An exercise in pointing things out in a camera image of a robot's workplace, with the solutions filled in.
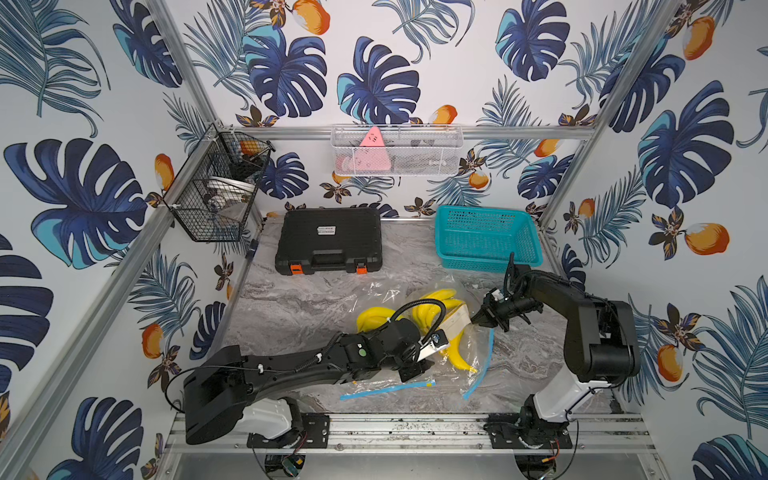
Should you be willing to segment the clear zip-top bag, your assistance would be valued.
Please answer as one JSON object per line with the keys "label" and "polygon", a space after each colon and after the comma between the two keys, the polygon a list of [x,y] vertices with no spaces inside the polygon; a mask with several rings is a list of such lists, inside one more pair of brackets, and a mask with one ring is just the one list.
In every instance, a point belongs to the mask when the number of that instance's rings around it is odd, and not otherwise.
{"label": "clear zip-top bag", "polygon": [[[356,318],[359,332],[369,332],[403,304],[432,294],[446,294],[449,310],[465,305],[475,314],[481,296],[496,284],[496,277],[477,272],[450,271],[430,283],[407,283],[400,279],[376,280],[354,291],[350,315]],[[383,370],[370,380],[350,382],[329,397],[340,402],[327,408],[338,412],[459,412],[479,399],[480,387],[490,366],[495,332],[466,325],[450,345],[428,359],[430,369],[407,382],[399,374]]]}

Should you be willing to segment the yellow banana bunch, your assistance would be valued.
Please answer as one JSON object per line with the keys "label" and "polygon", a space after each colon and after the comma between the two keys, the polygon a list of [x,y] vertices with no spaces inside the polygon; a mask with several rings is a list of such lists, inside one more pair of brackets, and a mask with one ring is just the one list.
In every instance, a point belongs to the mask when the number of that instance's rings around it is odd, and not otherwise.
{"label": "yellow banana bunch", "polygon": [[427,303],[406,308],[396,320],[410,320],[418,327],[421,339],[438,329],[444,330],[450,345],[434,355],[442,355],[457,371],[477,374],[477,342],[470,327],[472,309],[465,295],[460,295],[455,288],[443,288],[428,292],[418,300],[427,300]]}

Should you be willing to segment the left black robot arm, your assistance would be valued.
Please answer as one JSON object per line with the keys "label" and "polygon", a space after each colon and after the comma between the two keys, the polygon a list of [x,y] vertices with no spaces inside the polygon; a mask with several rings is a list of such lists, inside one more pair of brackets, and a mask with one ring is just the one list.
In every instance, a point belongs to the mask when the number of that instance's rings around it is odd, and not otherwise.
{"label": "left black robot arm", "polygon": [[447,313],[443,301],[420,299],[401,306],[380,327],[339,333],[315,350],[254,356],[243,355],[237,345],[224,347],[184,380],[186,442],[217,440],[234,429],[248,406],[294,389],[365,381],[382,370],[413,379],[432,365],[422,357],[426,349],[448,344],[441,330]]}

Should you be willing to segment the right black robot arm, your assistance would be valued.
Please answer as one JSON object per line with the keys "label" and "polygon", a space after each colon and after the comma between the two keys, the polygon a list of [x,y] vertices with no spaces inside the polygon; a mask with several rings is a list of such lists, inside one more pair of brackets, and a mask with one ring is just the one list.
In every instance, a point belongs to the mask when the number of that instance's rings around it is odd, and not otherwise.
{"label": "right black robot arm", "polygon": [[640,370],[639,342],[632,307],[589,294],[573,281],[518,265],[509,259],[500,288],[489,291],[474,325],[507,332],[516,318],[546,307],[566,320],[564,366],[539,392],[530,395],[518,414],[529,428],[564,425],[587,397],[619,386]]}

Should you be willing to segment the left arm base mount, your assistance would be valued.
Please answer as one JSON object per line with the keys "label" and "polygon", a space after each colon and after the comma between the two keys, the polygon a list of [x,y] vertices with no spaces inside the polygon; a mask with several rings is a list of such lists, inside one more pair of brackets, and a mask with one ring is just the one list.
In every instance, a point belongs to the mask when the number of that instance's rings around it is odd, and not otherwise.
{"label": "left arm base mount", "polygon": [[330,420],[329,415],[321,413],[301,413],[286,432],[272,438],[251,433],[246,446],[253,449],[325,449]]}

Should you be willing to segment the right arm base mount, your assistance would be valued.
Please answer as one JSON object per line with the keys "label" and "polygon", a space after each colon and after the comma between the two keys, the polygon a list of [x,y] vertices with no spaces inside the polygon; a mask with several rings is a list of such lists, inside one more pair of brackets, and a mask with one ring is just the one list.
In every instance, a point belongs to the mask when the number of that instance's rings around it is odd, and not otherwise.
{"label": "right arm base mount", "polygon": [[525,410],[517,414],[491,414],[483,430],[493,449],[558,450],[573,447],[569,424],[539,419]]}

